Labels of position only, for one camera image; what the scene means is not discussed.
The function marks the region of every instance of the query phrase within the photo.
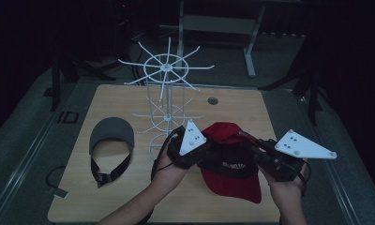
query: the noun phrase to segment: hand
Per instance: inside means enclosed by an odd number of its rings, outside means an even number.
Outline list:
[[[305,168],[306,164],[302,168],[301,174],[304,174]],[[270,193],[280,211],[283,224],[307,224],[301,204],[302,180],[296,177],[293,181],[278,182],[262,168],[260,170],[269,184]]]
[[[168,144],[165,147],[165,150],[163,151],[161,156],[159,156],[157,172],[150,186],[160,185],[162,186],[162,188],[171,191],[180,184],[180,182],[182,181],[183,177],[188,172],[188,170],[178,168],[173,164],[171,166],[168,166],[172,163],[172,161],[168,157],[167,151],[168,151]]]
[[[171,163],[167,156],[168,145],[159,156],[157,169],[167,166]],[[137,224],[152,209],[163,200],[171,191],[173,191],[188,170],[183,170],[171,165],[156,172],[150,185],[141,193],[132,198],[129,202],[102,219],[99,224]]]

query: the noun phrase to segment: white wire rack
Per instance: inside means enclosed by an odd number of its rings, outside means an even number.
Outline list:
[[[185,55],[178,56],[176,54],[171,54],[171,38],[169,37],[168,41],[168,50],[167,53],[161,53],[153,55],[144,46],[141,42],[138,42],[141,48],[147,52],[150,57],[143,63],[130,63],[119,60],[119,62],[127,65],[142,67],[144,76],[133,82],[125,82],[127,85],[145,82],[147,87],[147,99],[149,101],[149,114],[138,114],[134,113],[136,116],[148,117],[151,120],[152,126],[141,133],[146,133],[150,130],[157,129],[161,133],[157,135],[149,143],[149,154],[151,159],[155,159],[152,155],[151,149],[153,147],[160,147],[161,144],[155,144],[155,141],[160,137],[167,137],[170,132],[179,126],[185,124],[187,119],[200,118],[202,116],[186,116],[185,107],[192,100],[185,100],[185,89],[187,87],[192,88],[193,90],[199,91],[192,84],[187,82],[186,78],[188,72],[191,69],[210,69],[210,67],[190,67],[187,62],[187,58],[192,54],[196,53],[200,46],[193,52]],[[158,85],[149,85],[149,82],[156,83]],[[180,105],[175,104],[173,99],[173,86],[175,83],[182,83],[182,99],[180,99]],[[155,103],[152,99],[151,88],[160,88],[160,95],[158,103]]]

